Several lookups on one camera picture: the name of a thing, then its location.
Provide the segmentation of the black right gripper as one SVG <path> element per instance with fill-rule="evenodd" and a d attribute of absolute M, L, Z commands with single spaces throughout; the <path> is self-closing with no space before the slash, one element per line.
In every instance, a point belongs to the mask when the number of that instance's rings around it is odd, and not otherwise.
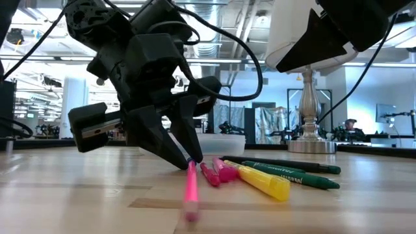
<path fill-rule="evenodd" d="M 343 59 L 349 41 L 362 52 L 379 42 L 389 26 L 389 17 L 416 0 L 317 0 L 326 12 L 313 9 L 305 33 L 278 62 L 279 72 L 289 72 L 318 63 L 316 68 Z"/>

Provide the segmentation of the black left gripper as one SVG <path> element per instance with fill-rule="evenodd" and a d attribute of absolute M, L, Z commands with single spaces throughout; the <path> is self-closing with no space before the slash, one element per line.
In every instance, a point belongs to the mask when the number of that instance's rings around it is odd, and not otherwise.
<path fill-rule="evenodd" d="M 110 80 L 117 91 L 120 110 L 107 112 L 104 103 L 72 109 L 68 114 L 71 131 L 79 151 L 86 152 L 104 146 L 108 141 L 108 130 L 123 127 L 129 135 L 128 143 L 186 170 L 188 162 L 164 129 L 161 118 L 168 117 L 179 98 L 189 95 L 198 98 L 193 118 L 208 113 L 216 99 L 204 89 L 217 93 L 221 84 L 216 77 L 204 77 L 191 83 L 188 90 L 174 94 L 171 91 L 175 85 L 173 74 L 167 78 L 131 82 L 127 77 L 124 58 L 129 40 L 136 35 L 130 33 L 102 44 L 87 67 L 89 72 Z M 183 42 L 175 36 L 171 37 L 182 55 Z M 186 67 L 182 55 L 182 62 L 177 68 Z"/>

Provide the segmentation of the pink highlighter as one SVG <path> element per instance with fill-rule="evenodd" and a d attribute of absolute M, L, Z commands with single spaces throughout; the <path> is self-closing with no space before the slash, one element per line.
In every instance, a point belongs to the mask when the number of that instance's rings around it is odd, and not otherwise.
<path fill-rule="evenodd" d="M 213 166 L 221 183 L 227 183 L 237 178 L 236 169 L 232 166 L 228 166 L 218 157 L 213 158 Z"/>

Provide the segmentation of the pink pen blue cap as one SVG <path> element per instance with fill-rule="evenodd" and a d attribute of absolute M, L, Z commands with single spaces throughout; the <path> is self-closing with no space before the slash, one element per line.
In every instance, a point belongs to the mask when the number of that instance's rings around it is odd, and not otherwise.
<path fill-rule="evenodd" d="M 196 163 L 191 158 L 188 159 L 187 180 L 185 187 L 185 197 L 183 200 L 183 211 L 188 222 L 195 222 L 199 217 L 199 196 L 198 178 Z"/>

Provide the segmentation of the yellow highlighter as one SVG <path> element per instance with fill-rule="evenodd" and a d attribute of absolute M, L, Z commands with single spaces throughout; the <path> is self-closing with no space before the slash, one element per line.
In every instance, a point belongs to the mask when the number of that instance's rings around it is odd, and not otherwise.
<path fill-rule="evenodd" d="M 234 167 L 239 177 L 249 185 L 265 194 L 281 201 L 287 201 L 290 197 L 291 182 L 280 176 L 267 174 L 254 168 L 243 166 L 235 162 L 225 160 L 224 163 Z"/>

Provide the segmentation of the black pen white print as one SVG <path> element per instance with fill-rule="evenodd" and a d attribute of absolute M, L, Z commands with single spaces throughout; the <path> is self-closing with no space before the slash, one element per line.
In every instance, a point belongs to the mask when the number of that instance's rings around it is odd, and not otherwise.
<path fill-rule="evenodd" d="M 325 173 L 325 174 L 340 174 L 341 168 L 338 166 L 319 164 L 315 162 L 300 162 L 300 161 L 288 161 L 280 159 L 261 159 L 254 157 L 235 157 L 235 156 L 222 156 L 221 160 L 229 160 L 234 163 L 242 163 L 244 161 L 253 161 L 255 163 L 273 164 L 276 166 L 284 166 L 289 168 L 296 168 L 312 173 Z"/>

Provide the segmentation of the dark green pen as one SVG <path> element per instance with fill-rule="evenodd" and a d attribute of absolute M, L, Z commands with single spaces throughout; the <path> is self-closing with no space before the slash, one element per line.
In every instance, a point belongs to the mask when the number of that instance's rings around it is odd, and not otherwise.
<path fill-rule="evenodd" d="M 317 189 L 339 189 L 340 184 L 333 182 L 325 177 L 320 177 L 317 175 L 309 175 L 306 173 L 296 172 L 293 170 L 288 170 L 284 168 L 278 168 L 276 166 L 266 166 L 265 164 L 255 163 L 253 168 L 260 170 L 262 172 L 272 174 L 275 176 L 280 176 L 285 179 L 288 179 L 291 182 L 295 182 L 301 185 L 307 185 Z"/>

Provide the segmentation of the grey monitor on arm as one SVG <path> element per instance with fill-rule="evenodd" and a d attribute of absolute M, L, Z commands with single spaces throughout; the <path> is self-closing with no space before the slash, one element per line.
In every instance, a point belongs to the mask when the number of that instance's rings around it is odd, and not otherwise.
<path fill-rule="evenodd" d="M 389 124 L 392 114 L 396 111 L 395 105 L 377 104 L 376 105 L 376 122 Z"/>

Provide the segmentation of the clear supply box pink lid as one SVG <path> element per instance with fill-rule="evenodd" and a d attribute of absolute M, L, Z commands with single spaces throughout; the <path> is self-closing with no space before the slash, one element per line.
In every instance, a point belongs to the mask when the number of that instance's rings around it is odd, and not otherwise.
<path fill-rule="evenodd" d="M 241 156 L 244 153 L 244 135 L 198 133 L 197 136 L 203 157 Z"/>

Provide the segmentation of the white shade table lamp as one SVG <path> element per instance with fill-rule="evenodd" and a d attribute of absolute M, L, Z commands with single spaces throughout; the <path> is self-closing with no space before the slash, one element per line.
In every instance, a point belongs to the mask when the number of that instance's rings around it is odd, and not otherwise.
<path fill-rule="evenodd" d="M 266 47 L 265 63 L 276 69 L 278 62 L 289 52 L 292 46 L 305 33 L 309 11 L 313 9 L 319 16 L 323 16 L 323 8 L 317 0 L 275 0 L 272 5 L 272 16 L 268 45 Z M 344 58 L 331 60 L 333 64 L 316 68 L 318 63 L 298 68 L 289 72 L 301 73 L 304 80 L 302 97 L 300 100 L 300 115 L 304 118 L 303 133 L 297 140 L 287 142 L 288 151 L 294 153 L 333 154 L 336 152 L 335 143 L 319 136 L 317 117 L 321 112 L 316 88 L 314 85 L 315 72 L 324 68 L 338 66 L 356 58 L 358 52 L 350 42 L 345 48 L 348 54 Z"/>

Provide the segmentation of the plastic sheet cover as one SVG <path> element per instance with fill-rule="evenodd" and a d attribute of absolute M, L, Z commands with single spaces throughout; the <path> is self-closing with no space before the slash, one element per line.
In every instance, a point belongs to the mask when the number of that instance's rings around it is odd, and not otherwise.
<path fill-rule="evenodd" d="M 287 109 L 246 108 L 215 105 L 213 130 L 227 135 L 244 135 L 247 144 L 281 144 Z"/>

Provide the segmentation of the white pillar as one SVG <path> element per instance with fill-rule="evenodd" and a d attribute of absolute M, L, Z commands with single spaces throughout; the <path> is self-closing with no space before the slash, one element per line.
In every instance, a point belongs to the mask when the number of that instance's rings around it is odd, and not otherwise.
<path fill-rule="evenodd" d="M 69 112 L 88 104 L 89 89 L 85 78 L 66 76 L 64 79 L 59 138 L 72 138 Z"/>

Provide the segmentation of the person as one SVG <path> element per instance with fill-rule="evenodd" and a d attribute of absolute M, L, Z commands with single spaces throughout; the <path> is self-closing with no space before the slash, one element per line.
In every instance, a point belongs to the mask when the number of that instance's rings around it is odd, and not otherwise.
<path fill-rule="evenodd" d="M 356 122 L 357 122 L 357 120 L 355 120 L 355 119 L 347 119 L 344 122 L 345 130 L 349 133 L 355 133 L 355 134 L 363 135 L 364 132 L 361 129 L 358 129 L 358 128 L 354 127 Z"/>

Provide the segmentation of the black cabinet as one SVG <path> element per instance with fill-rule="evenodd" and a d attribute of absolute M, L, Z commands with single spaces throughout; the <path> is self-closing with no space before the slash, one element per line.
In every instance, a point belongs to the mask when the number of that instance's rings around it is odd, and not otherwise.
<path fill-rule="evenodd" d="M 0 117 L 13 119 L 14 92 L 15 84 L 13 82 L 3 81 L 0 83 Z M 12 126 L 10 122 L 0 119 L 0 138 L 11 136 L 11 130 L 4 128 L 1 124 L 5 124 L 8 127 Z"/>

